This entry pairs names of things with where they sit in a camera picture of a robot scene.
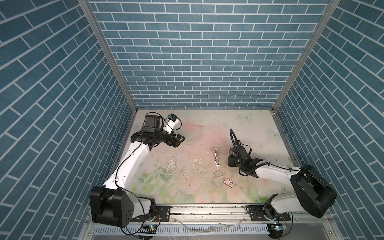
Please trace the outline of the red staple box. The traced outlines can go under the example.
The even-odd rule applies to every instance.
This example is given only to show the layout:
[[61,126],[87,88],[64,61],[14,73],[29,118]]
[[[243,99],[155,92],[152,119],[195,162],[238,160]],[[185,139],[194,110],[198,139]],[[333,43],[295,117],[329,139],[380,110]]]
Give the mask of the red staple box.
[[232,188],[232,187],[234,186],[234,182],[233,182],[232,180],[228,179],[228,178],[225,178],[224,181],[223,181],[223,183],[224,183],[226,186],[230,187],[230,188]]

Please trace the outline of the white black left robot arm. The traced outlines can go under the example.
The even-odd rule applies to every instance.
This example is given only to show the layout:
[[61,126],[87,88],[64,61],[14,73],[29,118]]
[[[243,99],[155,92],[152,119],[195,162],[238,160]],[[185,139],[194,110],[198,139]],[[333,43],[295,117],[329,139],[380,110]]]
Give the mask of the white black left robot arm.
[[125,228],[135,218],[149,221],[156,216],[156,202],[139,198],[131,190],[134,177],[154,147],[164,143],[177,148],[185,137],[175,132],[182,121],[174,114],[164,118],[158,113],[145,115],[140,131],[132,134],[128,151],[112,175],[90,192],[92,221],[97,224]]

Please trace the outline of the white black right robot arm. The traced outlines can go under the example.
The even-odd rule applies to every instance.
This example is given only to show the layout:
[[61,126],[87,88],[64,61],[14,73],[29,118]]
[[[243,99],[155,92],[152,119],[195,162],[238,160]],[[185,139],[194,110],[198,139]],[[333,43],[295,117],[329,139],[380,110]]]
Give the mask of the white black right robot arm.
[[311,165],[284,167],[251,158],[251,151],[241,145],[230,148],[228,164],[237,167],[244,177],[272,180],[293,189],[290,194],[273,194],[264,203],[265,217],[272,221],[289,212],[307,212],[316,218],[324,216],[337,198],[337,192]]

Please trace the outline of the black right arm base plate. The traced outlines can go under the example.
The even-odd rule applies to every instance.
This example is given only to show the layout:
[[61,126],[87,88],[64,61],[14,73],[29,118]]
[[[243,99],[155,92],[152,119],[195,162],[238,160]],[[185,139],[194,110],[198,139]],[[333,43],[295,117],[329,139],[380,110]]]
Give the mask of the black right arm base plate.
[[271,207],[266,207],[264,205],[247,205],[244,209],[250,216],[252,222],[288,222],[291,220],[290,213],[279,214]]

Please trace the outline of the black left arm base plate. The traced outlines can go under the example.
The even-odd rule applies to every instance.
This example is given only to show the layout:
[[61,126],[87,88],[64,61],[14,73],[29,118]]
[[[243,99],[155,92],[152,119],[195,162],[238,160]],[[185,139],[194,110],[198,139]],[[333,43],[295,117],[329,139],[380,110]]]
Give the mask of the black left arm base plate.
[[133,223],[142,223],[144,220],[149,221],[152,220],[154,217],[157,217],[157,222],[160,221],[160,223],[163,222],[169,222],[171,216],[171,206],[156,206],[155,210],[150,210],[148,214],[145,216],[139,215],[135,218],[131,219],[131,222]]

